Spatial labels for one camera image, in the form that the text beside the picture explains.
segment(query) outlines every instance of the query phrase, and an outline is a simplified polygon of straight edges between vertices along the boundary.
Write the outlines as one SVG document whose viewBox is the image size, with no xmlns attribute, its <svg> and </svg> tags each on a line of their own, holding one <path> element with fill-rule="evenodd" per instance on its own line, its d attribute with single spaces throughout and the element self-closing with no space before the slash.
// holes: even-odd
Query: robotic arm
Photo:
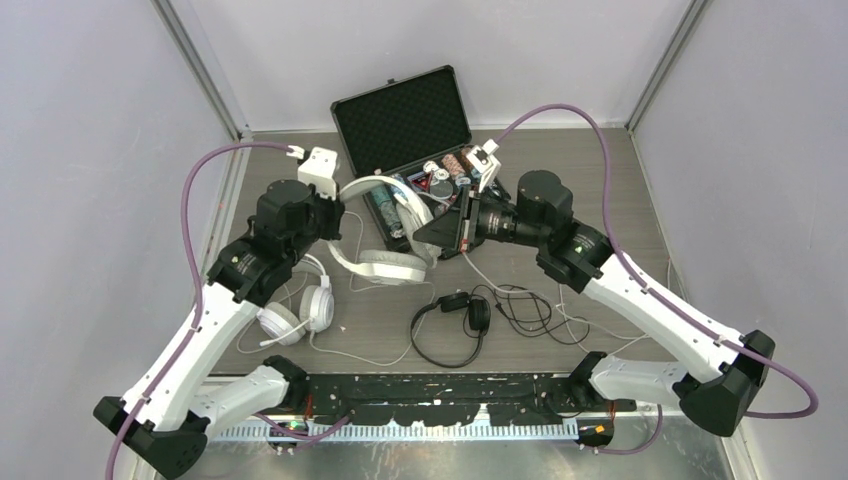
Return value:
<svg viewBox="0 0 848 480">
<path fill-rule="evenodd" d="M 478 153 L 471 161 L 476 168 L 499 166 L 487 155 L 491 152 L 474 152 Z M 648 295 L 647 288 L 655 289 L 721 339 L 767 358 L 774 353 L 774 342 L 760 331 L 743 336 L 718 323 L 630 261 L 648 285 L 640 286 L 614 255 L 609 239 L 574 218 L 572 200 L 571 191 L 556 175 L 531 171 L 518 182 L 515 204 L 466 188 L 448 212 L 414 237 L 463 253 L 485 239 L 534 247 L 538 250 L 536 262 L 547 276 L 612 308 L 678 359 L 644 362 L 592 352 L 572 372 L 564 392 L 576 407 L 592 408 L 617 399 L 674 405 L 701 428 L 716 435 L 732 435 L 762 387 L 767 368 L 683 322 Z"/>
<path fill-rule="evenodd" d="M 269 185 L 247 232 L 222 249 L 208 272 L 200 324 L 192 327 L 192 310 L 150 370 L 123 396 L 103 397 L 95 407 L 94 416 L 117 434 L 133 406 L 145 400 L 123 441 L 165 478 L 188 471 L 208 439 L 253 413 L 297 408 L 306 399 L 306 373 L 280 356 L 232 384 L 197 392 L 227 345 L 291 278 L 309 248 L 318 239 L 339 238 L 344 206 L 337 199 L 336 170 L 337 154 L 315 148 L 298 167 L 298 181 Z M 191 341 L 174 359 L 189 330 L 195 332 Z M 144 398 L 151 379 L 171 362 L 156 390 Z"/>
</svg>

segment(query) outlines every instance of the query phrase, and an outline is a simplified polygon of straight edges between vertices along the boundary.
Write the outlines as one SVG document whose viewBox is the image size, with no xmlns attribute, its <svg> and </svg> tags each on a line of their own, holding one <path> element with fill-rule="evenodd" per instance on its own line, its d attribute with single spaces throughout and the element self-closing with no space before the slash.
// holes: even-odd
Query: case lid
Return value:
<svg viewBox="0 0 848 480">
<path fill-rule="evenodd" d="M 330 107 L 355 176 L 445 154 L 471 141 L 450 65 Z"/>
</svg>

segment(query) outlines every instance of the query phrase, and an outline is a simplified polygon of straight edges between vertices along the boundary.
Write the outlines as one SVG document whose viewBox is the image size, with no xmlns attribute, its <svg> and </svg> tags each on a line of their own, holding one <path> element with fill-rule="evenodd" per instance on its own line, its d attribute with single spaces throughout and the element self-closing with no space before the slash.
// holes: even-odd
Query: poker chip set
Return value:
<svg viewBox="0 0 848 480">
<path fill-rule="evenodd" d="M 480 172 L 465 158 L 471 131 L 451 66 L 333 103 L 333 119 L 354 175 L 388 175 L 420 192 L 433 215 L 444 213 L 459 189 L 473 187 Z M 496 181 L 492 193 L 509 196 Z M 380 186 L 365 203 L 386 248 L 410 250 L 397 214 L 395 187 Z M 446 251 L 444 257 L 456 252 Z"/>
</svg>

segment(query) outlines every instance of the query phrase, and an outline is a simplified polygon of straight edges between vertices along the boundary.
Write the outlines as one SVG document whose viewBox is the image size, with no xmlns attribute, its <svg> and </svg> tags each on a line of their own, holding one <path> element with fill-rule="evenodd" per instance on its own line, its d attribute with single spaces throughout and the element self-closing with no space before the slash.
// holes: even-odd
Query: wooden surface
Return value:
<svg viewBox="0 0 848 480">
<path fill-rule="evenodd" d="M 606 130 L 612 158 L 612 225 L 619 241 L 634 260 L 651 276 L 665 282 L 667 254 L 657 227 L 654 210 L 648 197 L 642 171 L 633 145 L 622 129 Z M 474 142 L 482 144 L 497 132 L 474 132 Z M 336 133 L 265 134 L 257 140 L 281 141 L 304 147 L 322 146 L 340 153 L 341 168 L 336 176 L 344 185 L 353 177 Z M 574 192 L 575 216 L 603 230 L 601 222 L 601 192 L 603 158 L 598 141 L 591 130 L 518 130 L 508 137 L 498 151 L 503 163 L 499 175 L 504 187 L 515 196 L 521 174 L 530 169 L 547 169 L 560 176 L 563 184 Z M 256 200 L 268 184 L 281 178 L 294 178 L 296 164 L 280 152 L 254 149 L 251 152 L 234 217 L 231 239 L 241 235 L 246 219 L 253 214 Z M 362 200 L 347 205 L 348 211 L 362 215 L 365 220 L 363 249 L 383 248 L 380 234 Z M 359 222 L 346 215 L 342 222 L 345 252 L 352 258 L 359 235 Z M 324 349 L 341 350 L 377 362 L 390 362 L 398 358 L 409 345 L 409 322 L 412 315 L 429 303 L 432 289 L 428 285 L 374 288 L 361 293 L 348 289 L 350 274 L 335 263 L 324 242 L 317 243 L 311 253 L 324 262 L 331 274 L 336 299 L 336 312 L 332 326 L 315 337 L 315 344 Z M 516 245 L 503 245 L 487 241 L 470 255 L 475 264 L 495 283 L 512 283 L 537 290 L 552 299 L 559 298 L 556 284 L 536 266 L 535 251 Z M 303 274 L 296 274 L 289 286 L 297 288 Z M 427 280 L 435 284 L 436 296 L 470 290 L 482 279 L 461 258 L 440 261 L 437 268 L 428 272 Z M 317 283 L 310 276 L 307 284 Z M 370 284 L 355 279 L 356 288 Z M 636 336 L 640 332 L 612 310 L 563 288 L 566 310 L 617 332 Z M 275 298 L 283 297 L 282 289 Z M 297 312 L 300 295 L 293 298 L 293 311 Z M 524 308 L 517 309 L 527 313 Z M 575 335 L 582 336 L 585 326 L 575 324 Z M 570 341 L 565 328 L 555 334 Z M 265 340 L 265 333 L 254 322 L 242 339 L 243 350 L 254 350 Z M 428 315 L 416 342 L 428 355 L 443 362 L 457 362 L 474 349 L 474 340 L 462 333 L 461 312 Z M 594 328 L 583 345 L 589 350 L 613 351 L 626 342 Z M 391 367 L 377 367 L 335 354 L 316 352 L 307 338 L 293 346 L 274 345 L 261 353 L 245 355 L 231 345 L 221 357 L 217 373 L 242 374 L 255 368 L 262 359 L 272 354 L 284 355 L 308 372 L 366 373 L 366 372 L 435 372 L 444 369 L 430 365 L 414 350 Z M 569 371 L 577 366 L 585 353 L 576 346 L 563 346 L 547 336 L 523 338 L 516 334 L 497 311 L 492 309 L 492 323 L 485 338 L 483 351 L 471 365 L 462 369 L 474 372 Z M 624 358 L 638 360 L 668 360 L 670 355 L 652 340 L 642 340 L 621 354 Z"/>
</svg>

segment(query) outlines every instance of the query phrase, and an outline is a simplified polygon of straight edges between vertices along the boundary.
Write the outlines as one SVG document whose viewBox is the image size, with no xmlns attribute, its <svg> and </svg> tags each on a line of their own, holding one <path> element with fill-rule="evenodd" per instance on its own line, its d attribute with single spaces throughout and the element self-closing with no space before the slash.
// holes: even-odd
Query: headphones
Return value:
<svg viewBox="0 0 848 480">
<path fill-rule="evenodd" d="M 307 272 L 318 275 L 321 285 L 310 285 L 303 290 L 300 300 L 299 315 L 289 311 L 281 303 L 271 302 L 259 311 L 256 319 L 259 326 L 271 337 L 259 343 L 260 347 L 271 345 L 274 342 L 280 345 L 292 345 L 300 340 L 304 333 L 302 329 L 312 332 L 323 332 L 330 327 L 333 321 L 333 310 L 335 299 L 333 289 L 330 286 L 330 277 L 324 265 L 314 256 L 306 254 L 292 272 Z"/>
<path fill-rule="evenodd" d="M 380 285 L 422 283 L 427 269 L 436 266 L 436 259 L 442 253 L 441 248 L 412 238 L 416 230 L 433 219 L 433 214 L 424 201 L 403 182 L 381 175 L 362 177 L 350 182 L 339 192 L 339 200 L 347 203 L 383 184 L 395 187 L 402 192 L 394 194 L 394 198 L 398 203 L 398 217 L 414 255 L 385 250 L 364 250 L 359 254 L 358 263 L 355 263 L 344 256 L 338 240 L 328 242 L 330 254 L 345 269 L 371 283 Z"/>
<path fill-rule="evenodd" d="M 418 322 L 421 321 L 421 318 L 427 312 L 433 310 L 434 308 L 441 306 L 443 312 L 453 312 L 462 308 L 466 308 L 466 317 L 468 318 L 468 327 L 477 332 L 477 336 L 473 337 L 477 339 L 477 347 L 474 349 L 474 353 L 471 354 L 470 357 L 463 360 L 460 363 L 451 364 L 451 363 L 442 363 L 432 358 L 428 357 L 418 345 L 415 343 L 415 326 L 418 325 Z M 434 303 L 429 305 L 425 305 L 421 307 L 420 310 L 412 317 L 412 322 L 409 324 L 409 337 L 410 342 L 412 343 L 412 347 L 421 355 L 421 358 L 427 360 L 433 365 L 442 367 L 442 368 L 462 368 L 471 362 L 473 362 L 478 355 L 480 355 L 480 351 L 483 349 L 483 337 L 489 333 L 489 320 L 491 319 L 491 309 L 489 308 L 489 301 L 479 295 L 469 295 L 468 292 L 459 292 L 454 293 L 452 295 L 445 295 L 444 297 L 440 297 Z"/>
</svg>

